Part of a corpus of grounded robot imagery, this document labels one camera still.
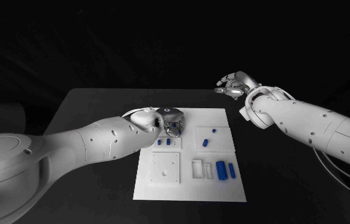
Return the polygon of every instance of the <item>blue object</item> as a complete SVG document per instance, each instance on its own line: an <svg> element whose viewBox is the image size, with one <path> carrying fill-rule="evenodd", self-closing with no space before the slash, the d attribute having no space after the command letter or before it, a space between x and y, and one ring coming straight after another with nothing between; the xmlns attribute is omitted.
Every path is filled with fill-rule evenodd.
<svg viewBox="0 0 350 224"><path fill-rule="evenodd" d="M207 139L203 142L203 147L206 147L206 146L207 146Z"/></svg>
<svg viewBox="0 0 350 224"><path fill-rule="evenodd" d="M234 175L234 170L233 170L233 165L232 165L232 163L229 163L229 164L227 164L227 167L229 167L230 177L232 177L232 178L236 178L236 175Z"/></svg>
<svg viewBox="0 0 350 224"><path fill-rule="evenodd" d="M216 171L217 171L219 180L226 180L227 173L226 173L226 166L223 161L216 162Z"/></svg>

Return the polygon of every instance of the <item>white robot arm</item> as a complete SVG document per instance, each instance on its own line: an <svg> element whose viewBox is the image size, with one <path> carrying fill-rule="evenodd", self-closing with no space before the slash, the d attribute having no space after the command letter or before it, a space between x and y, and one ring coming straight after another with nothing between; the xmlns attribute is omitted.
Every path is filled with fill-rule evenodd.
<svg viewBox="0 0 350 224"><path fill-rule="evenodd" d="M240 114L262 129L276 124L282 132L309 147L350 163L350 119L301 102L278 87L262 86L242 71L220 79L214 89L237 99L246 93Z"/></svg>
<svg viewBox="0 0 350 224"><path fill-rule="evenodd" d="M0 134L0 224L24 215L69 171L125 157L151 146L162 130L178 137L183 129L178 109L149 107L51 135Z"/></svg>

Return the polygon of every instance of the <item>black curtain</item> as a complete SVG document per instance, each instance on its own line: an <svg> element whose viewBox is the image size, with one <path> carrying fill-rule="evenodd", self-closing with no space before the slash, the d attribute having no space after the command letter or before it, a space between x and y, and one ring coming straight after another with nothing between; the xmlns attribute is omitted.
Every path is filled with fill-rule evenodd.
<svg viewBox="0 0 350 224"><path fill-rule="evenodd" d="M73 88L213 89L242 70L350 114L348 2L1 0L1 96L39 134Z"/></svg>

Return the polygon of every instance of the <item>black background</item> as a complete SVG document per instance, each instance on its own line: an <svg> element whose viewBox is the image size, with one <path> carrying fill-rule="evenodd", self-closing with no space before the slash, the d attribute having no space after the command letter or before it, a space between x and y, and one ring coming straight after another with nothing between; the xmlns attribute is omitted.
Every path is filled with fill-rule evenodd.
<svg viewBox="0 0 350 224"><path fill-rule="evenodd" d="M213 89L240 70L350 115L348 2L0 0L3 101L40 135L73 88Z"/></svg>

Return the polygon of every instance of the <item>table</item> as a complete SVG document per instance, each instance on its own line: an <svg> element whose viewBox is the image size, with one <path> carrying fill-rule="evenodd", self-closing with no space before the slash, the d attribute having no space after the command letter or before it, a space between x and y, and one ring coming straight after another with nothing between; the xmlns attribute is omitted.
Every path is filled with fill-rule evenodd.
<svg viewBox="0 0 350 224"><path fill-rule="evenodd" d="M350 192L312 149L273 125L259 129L213 89L70 90L44 135L77 129L142 107L224 108L246 203L132 200L139 152L89 164L56 181L20 223L348 223Z"/></svg>

